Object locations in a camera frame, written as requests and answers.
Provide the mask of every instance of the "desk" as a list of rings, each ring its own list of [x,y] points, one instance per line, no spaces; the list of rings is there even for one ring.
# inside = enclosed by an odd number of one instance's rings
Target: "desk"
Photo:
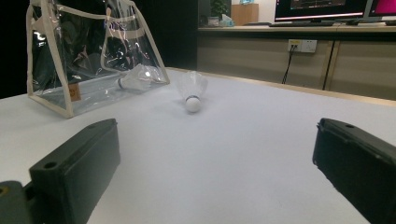
[[[182,72],[167,70],[171,84],[71,119],[26,95],[0,100],[0,181],[27,184],[34,163],[114,118],[121,164],[89,223],[368,223],[313,164],[317,123],[396,145],[394,102],[208,76],[203,108],[189,114]]]

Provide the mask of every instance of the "dark background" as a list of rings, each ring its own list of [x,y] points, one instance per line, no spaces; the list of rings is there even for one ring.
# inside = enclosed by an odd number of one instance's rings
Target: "dark background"
[[[198,0],[136,0],[134,2],[148,23],[164,65],[196,70]],[[0,21],[3,54],[0,59],[2,67],[0,99],[26,93],[28,6],[28,0],[3,3]]]

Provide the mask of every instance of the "keyboard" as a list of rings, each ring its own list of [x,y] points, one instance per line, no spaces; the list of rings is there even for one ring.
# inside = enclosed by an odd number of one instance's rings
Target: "keyboard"
[[[271,25],[271,22],[267,21],[254,21],[244,24],[244,26],[257,26],[257,25]]]
[[[396,26],[396,20],[394,20],[394,21],[385,21],[385,24],[387,26]]]
[[[312,26],[333,26],[333,21],[321,22],[292,22],[292,23],[273,23],[269,27],[312,27]]]

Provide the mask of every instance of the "screw hole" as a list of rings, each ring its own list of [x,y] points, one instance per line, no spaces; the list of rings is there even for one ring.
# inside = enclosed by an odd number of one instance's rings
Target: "screw hole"
[[[52,161],[52,162],[49,162],[49,163],[45,164],[45,165],[44,165],[44,168],[50,169],[50,168],[53,168],[53,167],[55,167],[55,166],[56,166],[56,162],[55,162],[55,161]]]
[[[7,186],[4,186],[4,187],[0,186],[0,196],[7,194],[7,191],[8,191]]]

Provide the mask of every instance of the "wooden cabinet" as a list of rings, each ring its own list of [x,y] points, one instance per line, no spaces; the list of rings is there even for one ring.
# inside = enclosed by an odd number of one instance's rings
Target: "wooden cabinet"
[[[201,28],[197,69],[396,101],[396,27]],[[317,40],[314,53],[288,52],[289,39]]]
[[[231,18],[236,26],[259,21],[259,4],[231,5]]]

